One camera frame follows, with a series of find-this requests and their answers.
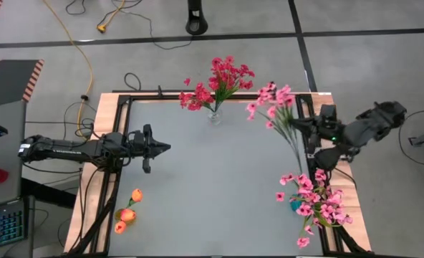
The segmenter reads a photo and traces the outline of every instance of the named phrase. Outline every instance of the black metal frame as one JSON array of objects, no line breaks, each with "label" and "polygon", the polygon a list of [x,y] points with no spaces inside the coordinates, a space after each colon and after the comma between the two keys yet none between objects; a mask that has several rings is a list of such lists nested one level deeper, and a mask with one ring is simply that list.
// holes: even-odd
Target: black metal frame
[{"label": "black metal frame", "polygon": [[[121,90],[114,90],[113,91],[118,92],[118,93],[134,93],[135,91],[121,91]],[[120,127],[120,123],[121,120],[124,119],[125,120],[125,125],[124,125],[124,129],[122,134],[123,135],[127,135],[127,131],[128,131],[128,121],[129,121],[129,116],[130,116],[130,110],[131,110],[131,106],[132,103],[134,101],[137,100],[178,100],[178,95],[180,94],[180,90],[164,90],[161,91],[160,88],[158,88],[158,91],[156,90],[142,90],[142,91],[137,91],[136,93],[151,93],[152,95],[120,95],[118,98],[118,103],[117,103],[117,111],[115,113],[115,121],[114,121],[114,125],[113,125],[113,132],[118,131],[118,128]],[[237,92],[236,94],[230,96],[229,100],[256,100],[257,99],[257,94],[239,94],[239,92]],[[304,117],[304,111],[303,111],[303,103],[307,104],[308,107],[308,111],[309,111],[309,115],[313,116],[314,115],[314,106],[312,103],[312,97],[310,94],[300,94],[297,95],[295,97],[296,103],[297,103],[297,110],[298,110],[298,116],[303,118]],[[122,109],[123,106],[127,105],[127,112],[125,114],[125,117],[122,118]],[[304,146],[307,146],[307,141],[308,139],[303,136],[303,144]],[[309,168],[309,177],[314,180],[314,174],[315,174],[315,168],[312,165],[312,162],[307,159],[307,163],[308,163],[308,168]],[[119,182],[120,182],[120,176],[121,176],[121,171],[117,171],[117,178],[115,179],[115,184],[114,187],[118,187],[119,186]],[[100,195],[100,200],[99,200],[99,204],[97,207],[97,213],[100,213],[102,208],[105,205],[105,196],[107,195],[107,189],[108,189],[108,183],[110,181],[110,174],[106,173],[104,176],[104,181],[102,182],[102,188],[101,188],[101,195]],[[112,211],[110,213],[110,216],[112,216],[112,214],[115,212],[115,205],[112,208]],[[107,225],[107,234],[106,234],[106,239],[105,239],[105,247],[104,247],[104,252],[105,254],[108,253],[109,250],[109,242],[110,242],[110,230],[111,230],[111,226],[112,226],[112,219],[110,217],[109,221],[108,221],[108,225]],[[324,252],[324,254],[330,254],[331,251],[329,250],[329,243],[328,243],[328,239],[327,239],[327,234],[326,231],[324,229],[319,229],[319,235],[320,235],[320,242],[322,245],[322,251]],[[91,253],[95,253],[96,252],[96,247],[97,247],[97,240],[98,240],[98,234],[94,237],[94,239],[91,242]],[[342,247],[340,239],[336,239],[335,237],[335,242],[336,242],[336,246]]]}]

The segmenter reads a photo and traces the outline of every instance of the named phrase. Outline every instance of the desk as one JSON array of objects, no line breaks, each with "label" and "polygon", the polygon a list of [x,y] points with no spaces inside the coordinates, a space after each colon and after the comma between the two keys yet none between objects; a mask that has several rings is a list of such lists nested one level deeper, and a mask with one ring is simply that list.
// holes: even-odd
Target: desk
[{"label": "desk", "polygon": [[[240,95],[252,95],[251,92],[240,92]],[[330,93],[307,93],[310,94],[312,99],[312,104],[315,113],[318,114],[320,111],[320,106],[322,104],[333,104],[333,98]],[[115,117],[117,114],[117,109],[119,108],[119,97],[121,95],[137,95],[137,96],[156,96],[156,92],[131,92],[131,93],[104,93],[101,95],[100,103],[97,108],[97,114],[95,118],[95,132],[97,135],[102,135],[103,133],[110,133],[113,131],[114,126],[118,131],[122,132],[124,129],[125,119],[117,119],[120,123],[115,124]],[[164,96],[177,95],[174,92],[165,92]],[[127,105],[121,106],[121,116],[125,116],[127,110]],[[328,147],[327,141],[322,142],[322,146]],[[81,191],[82,194],[85,194],[85,188],[88,184],[89,190],[87,195],[87,205],[85,209],[85,217],[83,223],[83,232],[82,235],[85,235],[87,230],[91,227],[92,223],[96,219],[97,207],[101,197],[102,182],[104,179],[104,173],[97,172],[97,174],[90,181],[92,173],[95,171],[95,167],[91,164],[85,164],[82,182],[81,182]],[[339,169],[352,175],[350,167],[346,163],[340,163]],[[105,197],[107,201],[110,197],[110,193],[114,187],[115,175],[111,175],[110,182],[108,183],[108,190]],[[344,191],[344,205],[345,211],[354,219],[354,223],[351,225],[346,225],[345,228],[349,234],[355,239],[355,241],[364,249],[370,249],[370,243],[368,241],[367,232],[365,228],[365,223],[363,221],[362,212],[360,208],[360,203],[358,200],[357,192],[353,186],[352,182],[349,182],[344,176],[333,173],[332,180],[330,181],[333,189],[342,189]],[[80,227],[82,224],[82,216],[80,212],[80,199],[77,198],[74,205],[74,212],[72,214],[72,220],[70,223],[69,233],[67,235],[67,240],[65,244],[64,251],[68,252],[72,245],[75,242],[75,239],[78,237],[80,232]],[[96,246],[96,252],[105,251],[105,240],[107,238],[107,229],[108,229],[108,216],[103,221],[100,232],[98,234],[98,241]],[[330,230],[327,230],[327,239],[330,251],[336,251],[337,247],[334,244],[333,233]]]}]

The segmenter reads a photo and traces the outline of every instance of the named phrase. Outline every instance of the gray table surface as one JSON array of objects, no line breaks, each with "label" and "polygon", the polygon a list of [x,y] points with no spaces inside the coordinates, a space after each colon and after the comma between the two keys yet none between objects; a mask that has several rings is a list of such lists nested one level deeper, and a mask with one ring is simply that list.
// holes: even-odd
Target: gray table surface
[{"label": "gray table surface", "polygon": [[21,191],[22,162],[18,150],[24,139],[26,103],[10,102],[0,105],[0,126],[6,128],[8,135],[0,137],[0,168],[9,173],[9,177],[0,183],[0,204],[18,198]]},{"label": "gray table surface", "polygon": [[279,184],[282,174],[297,171],[295,155],[263,118],[246,120],[246,105],[225,102],[222,122],[213,126],[207,110],[132,104],[129,130],[149,123],[154,139],[172,148],[151,161],[151,174],[143,173],[140,158],[122,170],[116,209],[134,188],[144,199],[133,207],[136,223],[111,233],[109,255],[322,254],[317,230],[307,248],[298,248],[303,218],[275,199],[277,191],[296,191]]}]

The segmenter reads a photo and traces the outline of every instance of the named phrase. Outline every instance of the table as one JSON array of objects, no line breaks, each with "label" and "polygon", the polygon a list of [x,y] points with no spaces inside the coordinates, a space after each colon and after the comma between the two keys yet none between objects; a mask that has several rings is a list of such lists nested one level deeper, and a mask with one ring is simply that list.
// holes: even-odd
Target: table
[{"label": "table", "polygon": [[[95,118],[95,132],[98,135],[102,135],[103,133],[110,133],[114,130],[118,130],[123,132],[125,130],[125,113],[127,110],[127,105],[125,105],[125,97],[123,96],[137,96],[140,98],[147,98],[147,101],[150,99],[157,97],[170,97],[175,99],[175,96],[178,92],[163,92],[160,95],[159,92],[125,92],[125,93],[104,93],[101,95],[100,104],[97,109],[97,114]],[[250,95],[254,95],[254,92],[238,92],[236,93],[239,96],[246,97]],[[330,93],[304,93],[297,92],[298,95],[307,96],[312,100],[311,113],[318,113],[320,110],[320,106],[322,104],[333,104],[332,95]],[[308,113],[308,104],[303,104],[305,115],[309,115]],[[322,146],[327,147],[331,143],[327,141],[322,141]],[[342,171],[352,175],[350,167],[346,163],[340,163],[338,166]],[[82,174],[82,182],[81,182],[81,191],[82,194],[85,194],[85,188],[88,184],[89,190],[87,195],[87,206],[85,209],[85,217],[83,223],[83,232],[84,235],[87,230],[91,227],[94,222],[98,206],[103,201],[108,200],[110,197],[111,190],[114,187],[113,181],[115,180],[115,174],[110,176],[110,180],[107,183],[107,191],[102,191],[102,184],[104,181],[104,173],[97,172],[97,174],[90,181],[90,177],[92,173],[95,171],[95,167],[91,164],[85,164],[83,174]],[[370,249],[370,243],[368,241],[365,223],[362,218],[362,212],[360,209],[360,203],[358,200],[357,192],[353,186],[353,183],[348,181],[348,179],[341,174],[333,173],[332,180],[330,181],[333,189],[342,189],[344,191],[344,205],[345,211],[354,219],[354,223],[351,225],[346,225],[345,228],[349,232],[349,234],[355,239],[355,241],[364,249]],[[70,223],[69,233],[67,235],[67,241],[65,244],[64,251],[68,252],[72,245],[75,242],[75,239],[79,235],[80,227],[82,224],[82,217],[80,212],[80,199],[77,198],[74,206],[74,212],[72,215],[72,220]],[[109,232],[109,221],[108,216],[103,221],[99,234],[97,234],[97,240],[94,244],[91,244],[87,248],[87,252],[92,250],[92,252],[106,252],[108,249],[108,245],[106,244],[107,234]],[[328,243],[328,251],[336,251],[340,250],[340,248],[336,247],[334,241],[334,234],[330,230],[326,230],[327,235],[327,243]]]}]

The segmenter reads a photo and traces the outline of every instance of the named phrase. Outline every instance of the glass vase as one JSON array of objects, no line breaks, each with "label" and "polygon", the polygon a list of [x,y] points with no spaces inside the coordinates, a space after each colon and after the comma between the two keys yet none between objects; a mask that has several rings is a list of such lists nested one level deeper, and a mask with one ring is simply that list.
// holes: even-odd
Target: glass vase
[{"label": "glass vase", "polygon": [[214,112],[212,110],[209,110],[209,113],[208,113],[208,116],[207,116],[207,118],[209,120],[209,123],[211,125],[218,125],[218,124],[220,124],[220,122],[221,122],[221,115],[222,115],[221,110],[218,110],[216,112]]}]

